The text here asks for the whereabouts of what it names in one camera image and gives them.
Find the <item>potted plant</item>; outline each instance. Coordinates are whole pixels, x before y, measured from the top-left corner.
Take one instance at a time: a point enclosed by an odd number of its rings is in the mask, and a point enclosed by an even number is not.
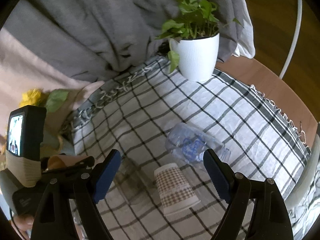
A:
[[[214,16],[217,5],[207,0],[176,0],[181,14],[162,25],[157,39],[171,38],[168,58],[170,72],[177,66],[191,81],[207,81],[212,76],[219,49],[219,20]]]

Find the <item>checkered paper cup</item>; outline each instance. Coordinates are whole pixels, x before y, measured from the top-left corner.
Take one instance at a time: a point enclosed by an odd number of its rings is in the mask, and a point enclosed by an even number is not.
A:
[[[165,216],[176,214],[200,202],[177,164],[161,166],[155,170],[155,177]]]

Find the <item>black cable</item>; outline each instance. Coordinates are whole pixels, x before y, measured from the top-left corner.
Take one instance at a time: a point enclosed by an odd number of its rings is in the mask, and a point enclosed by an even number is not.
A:
[[[17,230],[18,234],[20,235],[20,237],[21,237],[23,240],[26,240],[26,238],[22,235],[22,233],[20,232],[19,228],[17,227],[16,223],[15,223],[14,220],[13,220],[11,208],[9,208],[9,213],[10,213],[11,221],[12,221],[15,229]]]

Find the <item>wooden floor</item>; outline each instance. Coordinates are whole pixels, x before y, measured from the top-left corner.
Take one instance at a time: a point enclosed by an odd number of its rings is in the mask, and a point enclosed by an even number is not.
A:
[[[246,2],[254,28],[255,58],[279,75],[293,38],[297,0]],[[320,22],[305,1],[297,47],[283,80],[320,121]]]

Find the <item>metal screw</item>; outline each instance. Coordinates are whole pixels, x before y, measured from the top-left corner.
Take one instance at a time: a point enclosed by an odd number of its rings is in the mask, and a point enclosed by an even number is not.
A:
[[[82,173],[81,174],[81,179],[87,179],[89,177],[90,177],[89,173]]]
[[[237,179],[243,179],[243,174],[240,173],[240,172],[237,172],[237,173],[235,174],[235,177],[236,177]]]
[[[267,182],[269,184],[274,184],[275,183],[275,181],[272,178],[267,178]]]
[[[58,181],[58,180],[57,180],[56,178],[53,178],[53,179],[50,180],[50,184],[56,184],[57,181]]]

